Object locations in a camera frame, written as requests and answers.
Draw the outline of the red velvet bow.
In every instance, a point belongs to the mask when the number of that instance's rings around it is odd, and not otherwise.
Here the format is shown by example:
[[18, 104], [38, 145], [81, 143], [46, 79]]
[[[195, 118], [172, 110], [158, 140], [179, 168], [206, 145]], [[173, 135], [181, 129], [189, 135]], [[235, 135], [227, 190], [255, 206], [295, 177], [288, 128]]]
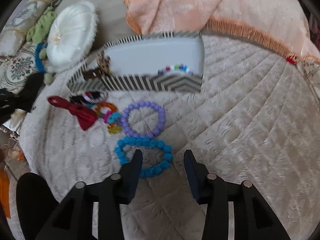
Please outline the red velvet bow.
[[83, 105], [71, 103], [60, 96], [50, 96], [47, 101], [54, 107], [68, 110], [72, 116], [77, 118], [83, 131], [92, 127], [98, 119], [98, 115], [94, 110]]

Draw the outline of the beige quilted bedspread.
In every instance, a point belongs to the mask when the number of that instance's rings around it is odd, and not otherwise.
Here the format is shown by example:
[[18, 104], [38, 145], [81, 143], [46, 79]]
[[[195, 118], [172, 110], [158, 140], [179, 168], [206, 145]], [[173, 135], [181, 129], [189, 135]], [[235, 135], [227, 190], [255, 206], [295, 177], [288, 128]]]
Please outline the beige quilted bedspread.
[[[319, 223], [319, 102], [297, 67], [253, 44], [204, 36], [199, 94], [113, 92], [120, 110], [138, 101], [165, 108], [159, 136], [172, 146], [170, 168], [138, 183], [121, 207], [126, 239], [200, 239], [206, 208], [191, 196], [183, 154], [225, 181], [250, 180], [291, 239], [308, 239]], [[83, 131], [68, 111], [47, 98], [66, 98], [72, 71], [46, 87], [26, 116], [20, 146], [30, 169], [62, 200], [77, 182], [102, 181], [119, 170], [114, 149], [123, 134], [98, 120]]]

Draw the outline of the black hair scrunchie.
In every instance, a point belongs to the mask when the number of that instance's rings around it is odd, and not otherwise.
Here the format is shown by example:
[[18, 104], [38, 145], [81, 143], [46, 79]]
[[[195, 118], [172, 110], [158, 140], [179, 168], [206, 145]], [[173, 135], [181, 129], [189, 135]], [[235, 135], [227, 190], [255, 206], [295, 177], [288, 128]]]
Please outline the black hair scrunchie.
[[80, 95], [77, 95], [77, 94], [72, 95], [72, 94], [70, 94], [70, 95], [69, 95], [69, 101], [70, 101], [71, 103], [74, 103], [74, 104], [77, 104], [77, 105], [86, 105], [86, 104], [88, 103], [88, 102], [85, 100], [85, 98], [83, 97], [82, 94], [80, 94]]

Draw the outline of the leopard print bow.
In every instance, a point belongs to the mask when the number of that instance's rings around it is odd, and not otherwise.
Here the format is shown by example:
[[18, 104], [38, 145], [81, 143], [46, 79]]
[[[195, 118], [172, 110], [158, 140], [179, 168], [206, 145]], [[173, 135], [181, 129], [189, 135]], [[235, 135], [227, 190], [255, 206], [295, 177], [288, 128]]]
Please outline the leopard print bow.
[[96, 62], [97, 68], [88, 70], [86, 72], [82, 71], [84, 80], [102, 78], [102, 77], [111, 77], [112, 71], [110, 68], [111, 58], [108, 55], [105, 55], [104, 51], [97, 54]]

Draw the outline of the floral embroidered pillow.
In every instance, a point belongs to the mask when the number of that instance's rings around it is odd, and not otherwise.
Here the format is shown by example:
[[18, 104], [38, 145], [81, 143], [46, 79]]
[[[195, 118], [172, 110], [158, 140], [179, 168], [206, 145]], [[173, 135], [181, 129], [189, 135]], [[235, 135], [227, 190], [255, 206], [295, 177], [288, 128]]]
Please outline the floral embroidered pillow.
[[1, 58], [1, 89], [17, 94], [24, 88], [28, 76], [38, 72], [35, 50], [36, 46], [27, 42], [16, 55]]

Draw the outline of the black white striped tray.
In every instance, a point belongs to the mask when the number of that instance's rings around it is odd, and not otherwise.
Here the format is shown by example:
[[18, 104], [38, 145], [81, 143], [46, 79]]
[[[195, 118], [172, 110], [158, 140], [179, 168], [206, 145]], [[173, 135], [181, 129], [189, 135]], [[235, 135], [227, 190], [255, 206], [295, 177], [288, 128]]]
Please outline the black white striped tray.
[[73, 93], [91, 88], [199, 93], [202, 86], [204, 45], [199, 32], [162, 32], [134, 35], [108, 42], [111, 77], [84, 80], [82, 71], [97, 68], [83, 63], [67, 81]]

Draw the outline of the green blue plush toy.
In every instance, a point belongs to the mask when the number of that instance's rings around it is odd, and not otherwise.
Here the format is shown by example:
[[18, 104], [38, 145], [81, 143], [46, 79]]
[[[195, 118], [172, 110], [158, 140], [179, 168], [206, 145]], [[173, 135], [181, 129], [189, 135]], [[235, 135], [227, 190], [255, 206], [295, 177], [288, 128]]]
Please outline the green blue plush toy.
[[42, 60], [47, 57], [48, 43], [45, 41], [56, 17], [57, 14], [55, 13], [54, 8], [49, 6], [40, 16], [35, 25], [29, 28], [26, 35], [26, 41], [32, 42], [32, 44], [36, 46], [35, 67], [38, 72], [44, 74], [44, 83], [48, 86], [53, 83], [54, 76], [46, 71]]

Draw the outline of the round white satin cushion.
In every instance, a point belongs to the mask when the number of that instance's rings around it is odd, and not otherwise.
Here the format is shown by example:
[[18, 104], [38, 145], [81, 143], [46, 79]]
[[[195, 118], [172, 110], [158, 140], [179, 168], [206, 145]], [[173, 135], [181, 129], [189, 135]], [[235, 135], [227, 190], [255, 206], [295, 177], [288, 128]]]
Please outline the round white satin cushion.
[[58, 13], [47, 40], [52, 70], [61, 73], [82, 61], [92, 48], [97, 28], [97, 11], [89, 1], [79, 1]]

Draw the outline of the beige bolster pillow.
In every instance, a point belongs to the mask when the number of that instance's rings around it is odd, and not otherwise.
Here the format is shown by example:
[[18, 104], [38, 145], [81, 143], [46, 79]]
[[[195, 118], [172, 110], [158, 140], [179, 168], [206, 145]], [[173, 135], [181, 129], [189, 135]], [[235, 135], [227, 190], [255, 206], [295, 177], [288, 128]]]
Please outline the beige bolster pillow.
[[1, 56], [14, 56], [25, 41], [27, 31], [37, 22], [53, 0], [28, 0], [1, 31]]

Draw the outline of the peach fringed blanket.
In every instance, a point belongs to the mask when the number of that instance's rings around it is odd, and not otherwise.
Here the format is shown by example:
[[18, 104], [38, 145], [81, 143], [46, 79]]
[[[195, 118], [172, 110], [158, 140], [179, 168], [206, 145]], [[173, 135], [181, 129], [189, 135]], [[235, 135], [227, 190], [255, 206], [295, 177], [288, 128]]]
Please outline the peach fringed blanket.
[[123, 0], [138, 34], [212, 30], [247, 38], [295, 61], [319, 60], [298, 0]]

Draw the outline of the grey large pillow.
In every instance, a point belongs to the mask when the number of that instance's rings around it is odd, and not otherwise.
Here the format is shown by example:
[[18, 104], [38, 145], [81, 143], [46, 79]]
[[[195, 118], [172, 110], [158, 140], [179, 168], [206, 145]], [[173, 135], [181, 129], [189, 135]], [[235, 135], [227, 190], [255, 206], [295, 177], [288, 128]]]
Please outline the grey large pillow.
[[[56, 8], [60, 13], [66, 7], [81, 0], [62, 0]], [[128, 26], [125, 18], [127, 7], [123, 0], [88, 0], [97, 9], [98, 30], [92, 50], [99, 49], [108, 41], [135, 35], [135, 32]]]

